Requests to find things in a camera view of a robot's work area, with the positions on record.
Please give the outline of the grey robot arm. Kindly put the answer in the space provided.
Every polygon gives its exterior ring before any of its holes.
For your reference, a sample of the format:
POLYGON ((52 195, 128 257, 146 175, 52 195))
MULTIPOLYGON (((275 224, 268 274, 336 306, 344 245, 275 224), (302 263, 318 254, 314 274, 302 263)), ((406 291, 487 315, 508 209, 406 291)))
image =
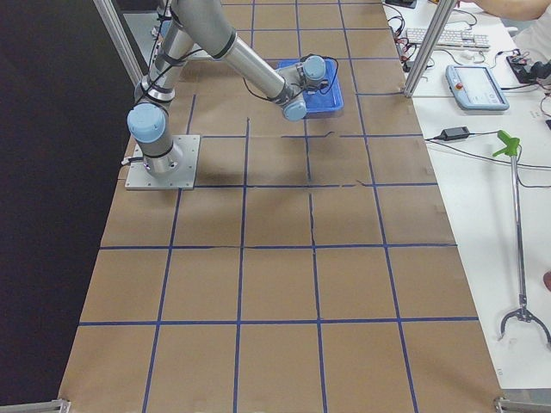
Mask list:
POLYGON ((168 110, 183 68, 192 72, 235 71, 255 96, 282 109, 285 119, 302 120, 303 97, 328 87, 325 58, 309 54, 297 63, 275 69, 237 34, 219 1, 173 1, 170 24, 146 75, 136 85, 134 106, 127 115, 130 133, 142 151, 145 172, 161 177, 177 171, 183 151, 169 131, 168 110))

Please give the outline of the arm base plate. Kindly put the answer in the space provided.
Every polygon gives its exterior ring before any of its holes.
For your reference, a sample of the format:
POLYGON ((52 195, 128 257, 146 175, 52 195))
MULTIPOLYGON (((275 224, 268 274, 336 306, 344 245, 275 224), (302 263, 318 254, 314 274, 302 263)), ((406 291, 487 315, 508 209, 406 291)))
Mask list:
POLYGON ((127 190, 192 190, 195 185, 200 135, 172 135, 173 145, 165 156, 146 157, 138 144, 133 157, 139 160, 129 164, 125 188, 127 190))

